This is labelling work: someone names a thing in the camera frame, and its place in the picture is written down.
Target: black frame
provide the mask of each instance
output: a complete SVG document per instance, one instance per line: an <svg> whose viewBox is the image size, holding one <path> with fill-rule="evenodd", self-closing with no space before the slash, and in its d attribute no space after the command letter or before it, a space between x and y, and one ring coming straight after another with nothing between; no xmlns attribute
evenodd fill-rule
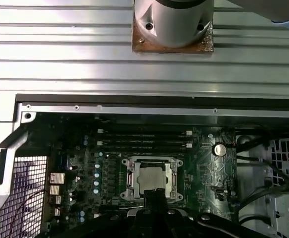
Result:
<svg viewBox="0 0 289 238"><path fill-rule="evenodd" d="M102 105L110 107L289 111L289 99L17 94L16 102L32 106Z"/></svg>

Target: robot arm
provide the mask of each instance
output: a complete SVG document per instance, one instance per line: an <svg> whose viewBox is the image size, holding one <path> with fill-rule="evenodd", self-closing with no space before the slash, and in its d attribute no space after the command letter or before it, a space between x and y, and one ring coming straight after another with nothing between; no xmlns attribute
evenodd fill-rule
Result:
<svg viewBox="0 0 289 238"><path fill-rule="evenodd" d="M228 0L246 10L289 28L289 0Z"/></svg>
<svg viewBox="0 0 289 238"><path fill-rule="evenodd" d="M289 0L228 0L276 25L289 28ZM180 48L202 39L213 19L214 0L135 0L135 22L142 36Z"/></svg>

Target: mounting hole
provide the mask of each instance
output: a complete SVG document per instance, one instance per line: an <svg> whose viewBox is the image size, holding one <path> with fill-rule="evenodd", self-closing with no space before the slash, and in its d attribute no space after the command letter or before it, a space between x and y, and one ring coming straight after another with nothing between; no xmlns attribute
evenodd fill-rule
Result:
<svg viewBox="0 0 289 238"><path fill-rule="evenodd" d="M199 31L204 30L204 26L202 24L198 24L197 30L199 30Z"/></svg>
<svg viewBox="0 0 289 238"><path fill-rule="evenodd" d="M148 23L145 25L145 29L147 29L148 31L153 29L153 25L151 23Z"/></svg>
<svg viewBox="0 0 289 238"><path fill-rule="evenodd" d="M31 115L30 113L26 113L26 114L24 115L24 117L25 117L26 119L30 119L30 118L32 117L32 115Z"/></svg>

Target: metal cylinder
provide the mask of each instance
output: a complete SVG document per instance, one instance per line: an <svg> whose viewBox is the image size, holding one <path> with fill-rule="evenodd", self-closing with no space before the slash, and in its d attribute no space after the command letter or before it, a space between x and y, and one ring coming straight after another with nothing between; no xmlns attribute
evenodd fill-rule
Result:
<svg viewBox="0 0 289 238"><path fill-rule="evenodd" d="M134 13L144 38L179 48L203 38L213 19L214 0L135 0Z"/></svg>

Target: gray metal surface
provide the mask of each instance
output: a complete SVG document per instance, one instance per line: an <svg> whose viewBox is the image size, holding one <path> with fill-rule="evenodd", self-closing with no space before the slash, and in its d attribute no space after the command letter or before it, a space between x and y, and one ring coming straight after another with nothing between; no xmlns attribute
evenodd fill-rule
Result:
<svg viewBox="0 0 289 238"><path fill-rule="evenodd" d="M223 0L211 56L135 54L132 0L0 0L0 91L289 98L289 31Z"/></svg>
<svg viewBox="0 0 289 238"><path fill-rule="evenodd" d="M100 114L126 114L126 115L190 115L213 116L216 120L220 116L227 117L262 117L262 118L286 118L289 119L289 111L265 111L265 110L234 110L234 109L191 109L191 108L136 108L136 107L103 107L98 106L20 106L22 110L22 123L28 113L100 113Z"/></svg>
<svg viewBox="0 0 289 238"><path fill-rule="evenodd" d="M289 194L275 197L271 201L273 216L272 226L282 234L289 237Z"/></svg>

